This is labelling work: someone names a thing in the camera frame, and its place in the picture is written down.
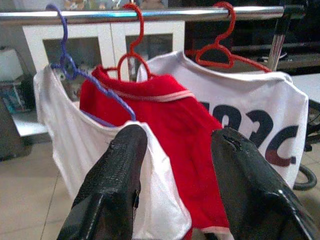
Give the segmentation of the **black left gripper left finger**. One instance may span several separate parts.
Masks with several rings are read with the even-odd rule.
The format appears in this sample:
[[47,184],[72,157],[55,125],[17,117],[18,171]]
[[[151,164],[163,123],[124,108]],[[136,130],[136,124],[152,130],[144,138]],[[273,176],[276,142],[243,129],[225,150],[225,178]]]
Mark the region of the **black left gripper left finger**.
[[132,240],[147,145],[137,124],[116,134],[86,174],[56,240]]

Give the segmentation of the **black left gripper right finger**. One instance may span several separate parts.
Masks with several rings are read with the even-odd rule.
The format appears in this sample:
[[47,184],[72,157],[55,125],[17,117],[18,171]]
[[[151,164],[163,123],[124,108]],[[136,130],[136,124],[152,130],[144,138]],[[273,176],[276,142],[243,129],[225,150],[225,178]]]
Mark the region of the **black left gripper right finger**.
[[234,240],[320,240],[310,213],[253,142],[232,128],[215,130],[211,155]]

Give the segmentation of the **red plastic hanger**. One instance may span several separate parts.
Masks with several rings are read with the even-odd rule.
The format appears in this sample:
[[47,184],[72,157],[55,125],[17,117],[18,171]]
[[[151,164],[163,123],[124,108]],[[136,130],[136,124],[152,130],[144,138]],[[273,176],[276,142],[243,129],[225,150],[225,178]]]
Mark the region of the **red plastic hanger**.
[[[251,65],[255,69],[258,69],[260,71],[263,71],[265,73],[271,73],[272,71],[267,68],[266,66],[253,61],[249,58],[245,58],[236,54],[231,53],[231,51],[221,44],[221,41],[229,37],[235,28],[236,24],[236,12],[234,10],[234,7],[226,2],[226,1],[219,1],[213,5],[215,8],[224,8],[228,11],[228,18],[229,18],[229,25],[225,32],[219,34],[215,39],[214,42],[211,44],[207,44],[201,49],[194,49],[193,47],[191,49],[185,50],[184,53],[186,56],[192,56],[195,57],[195,62],[203,67],[216,67],[216,68],[223,68],[223,69],[231,69],[235,61],[243,62],[247,65]],[[217,61],[210,61],[210,60],[204,60],[201,59],[202,55],[210,50],[216,50],[224,53],[224,55],[227,57],[227,63],[223,62],[217,62]]]
[[109,72],[115,72],[116,79],[118,81],[121,81],[122,80],[122,77],[121,77],[122,63],[124,62],[125,59],[134,58],[136,60],[139,60],[139,62],[144,66],[144,69],[147,73],[147,79],[149,80],[149,79],[153,78],[155,75],[151,72],[147,62],[142,58],[142,56],[140,54],[138,54],[135,51],[135,47],[138,46],[142,42],[142,40],[144,38],[144,33],[145,33],[145,31],[144,31],[145,30],[145,21],[144,21],[143,15],[142,15],[142,11],[135,3],[126,3],[123,7],[125,9],[133,10],[136,13],[137,19],[139,21],[139,36],[136,38],[135,41],[133,41],[129,45],[129,52],[127,52],[121,56],[121,58],[119,59],[119,61],[117,63],[117,66],[107,67],[104,69],[105,75],[108,78],[110,78]]

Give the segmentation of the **purple plastic hanger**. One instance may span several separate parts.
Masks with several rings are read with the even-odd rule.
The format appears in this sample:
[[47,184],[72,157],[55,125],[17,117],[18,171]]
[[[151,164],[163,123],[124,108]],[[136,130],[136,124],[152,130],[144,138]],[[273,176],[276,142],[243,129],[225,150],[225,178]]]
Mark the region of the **purple plastic hanger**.
[[[62,15],[62,12],[60,11],[60,9],[55,4],[49,3],[46,6],[45,10],[52,10],[56,12],[63,27],[63,36],[62,36],[62,39],[60,40],[61,54],[60,54],[59,63],[51,63],[50,67],[52,69],[60,69],[60,71],[64,74],[64,76],[68,80],[72,81],[77,76],[82,76],[86,80],[89,80],[100,93],[102,93],[104,96],[108,98],[114,99],[118,104],[120,104],[121,107],[129,113],[130,119],[132,121],[136,121],[137,120],[136,114],[134,113],[133,109],[120,96],[118,96],[113,90],[106,89],[105,87],[103,87],[102,83],[100,83],[94,76],[88,75],[86,72],[81,71],[77,68],[73,58],[67,53],[66,44],[68,40],[68,24],[67,24],[67,19]],[[71,64],[72,74],[69,74],[65,68],[66,60],[68,60],[69,63]]]

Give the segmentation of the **white sleeveless shirt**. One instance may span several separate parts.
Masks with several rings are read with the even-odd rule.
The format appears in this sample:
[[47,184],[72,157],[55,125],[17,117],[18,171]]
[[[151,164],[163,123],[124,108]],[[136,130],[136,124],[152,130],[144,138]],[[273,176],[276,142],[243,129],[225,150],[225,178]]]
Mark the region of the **white sleeveless shirt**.
[[[50,66],[33,79],[37,119],[47,127],[53,159],[69,195],[74,198],[85,176],[109,147],[119,127],[103,126],[72,102]],[[147,135],[141,167],[141,192],[133,224],[134,240],[183,240],[192,225],[179,196],[170,158],[149,125],[139,122]]]

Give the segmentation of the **red shirt white trim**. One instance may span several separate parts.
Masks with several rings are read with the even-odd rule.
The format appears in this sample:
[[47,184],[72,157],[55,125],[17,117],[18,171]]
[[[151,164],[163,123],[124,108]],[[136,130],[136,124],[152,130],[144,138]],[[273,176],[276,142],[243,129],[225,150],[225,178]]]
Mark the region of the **red shirt white trim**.
[[142,82],[111,78],[102,66],[92,74],[132,108],[138,121],[151,128],[170,158],[192,227],[215,234],[218,240],[233,240],[211,153],[211,135],[221,129],[221,123],[169,74],[153,74]]

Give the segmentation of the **white shirt black print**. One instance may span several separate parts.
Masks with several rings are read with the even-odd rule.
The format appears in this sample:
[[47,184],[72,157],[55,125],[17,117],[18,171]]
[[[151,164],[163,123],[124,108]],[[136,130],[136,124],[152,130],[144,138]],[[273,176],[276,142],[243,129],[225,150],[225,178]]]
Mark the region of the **white shirt black print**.
[[207,69],[181,51],[147,61],[156,75],[171,75],[223,127],[253,142],[266,161],[293,187],[302,160],[308,96],[284,72],[224,73]]

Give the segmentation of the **white glass-door cabinet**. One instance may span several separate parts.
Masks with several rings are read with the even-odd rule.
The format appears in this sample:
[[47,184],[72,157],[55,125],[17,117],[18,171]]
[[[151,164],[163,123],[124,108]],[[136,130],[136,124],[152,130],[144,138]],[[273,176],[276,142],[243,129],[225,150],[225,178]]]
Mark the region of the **white glass-door cabinet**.
[[[115,67],[138,37],[139,26],[138,23],[70,24],[67,53],[77,65]],[[50,63],[60,62],[60,40],[64,32],[61,25],[23,26],[22,29],[37,72]],[[182,51],[184,44],[184,21],[146,22],[143,41],[135,51],[149,60]]]

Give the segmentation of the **silver clothes rail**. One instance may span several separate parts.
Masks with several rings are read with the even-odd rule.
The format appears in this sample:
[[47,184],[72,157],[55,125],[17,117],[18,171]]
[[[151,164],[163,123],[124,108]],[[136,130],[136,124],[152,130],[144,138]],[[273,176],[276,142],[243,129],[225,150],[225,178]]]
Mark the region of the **silver clothes rail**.
[[[283,6],[237,6],[233,8],[237,20],[268,20],[280,18]],[[220,21],[230,17],[229,10],[223,7],[168,8],[142,10],[145,21]],[[112,22],[134,22],[138,20],[134,10],[105,11],[62,11],[68,24],[95,24]],[[0,12],[0,25],[58,25],[61,22],[56,10]]]

